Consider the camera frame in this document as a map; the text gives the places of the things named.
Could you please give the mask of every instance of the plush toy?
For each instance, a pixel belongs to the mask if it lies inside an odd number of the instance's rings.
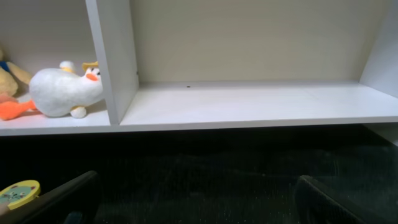
[[[20,69],[17,65],[4,60],[4,52],[0,49],[0,103],[5,101],[16,101],[14,96],[18,90],[18,84],[13,74],[21,82],[29,84],[32,75]]]
[[[103,99],[98,62],[84,63],[83,77],[75,74],[72,62],[59,68],[46,68],[36,73],[29,84],[32,99],[26,103],[8,101],[0,104],[0,118],[14,119],[27,110],[39,110],[49,117],[70,113],[74,118],[86,116],[86,106]]]

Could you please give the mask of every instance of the orange beak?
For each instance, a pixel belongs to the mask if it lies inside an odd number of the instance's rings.
[[[92,74],[92,73],[87,74],[86,77],[87,77],[89,80],[98,81],[97,76],[95,76],[95,75]]]

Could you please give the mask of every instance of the dark background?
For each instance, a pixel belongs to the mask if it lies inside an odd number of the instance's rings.
[[[293,193],[301,175],[398,221],[397,147],[362,125],[0,141],[0,189],[35,179],[44,194],[97,171],[104,192],[96,223],[298,223]]]

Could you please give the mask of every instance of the white plush toy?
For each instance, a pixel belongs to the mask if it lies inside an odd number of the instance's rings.
[[[14,119],[26,110],[37,109],[49,117],[70,113],[84,118],[86,107],[103,99],[98,62],[84,63],[83,77],[75,74],[72,62],[62,62],[60,68],[46,68],[34,75],[29,83],[32,99],[27,103],[5,102],[0,105],[1,119]]]

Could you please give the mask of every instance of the shelf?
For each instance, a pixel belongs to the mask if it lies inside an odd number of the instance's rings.
[[[142,85],[121,125],[151,131],[384,122],[398,122],[398,99],[356,82],[212,82]]]
[[[19,101],[27,101],[22,96]],[[100,126],[109,126],[108,111],[104,101],[87,108],[87,116],[75,119],[69,115],[61,118],[49,118],[38,111],[28,111],[23,116],[10,120],[0,120],[0,136],[25,134],[63,134],[98,132]]]

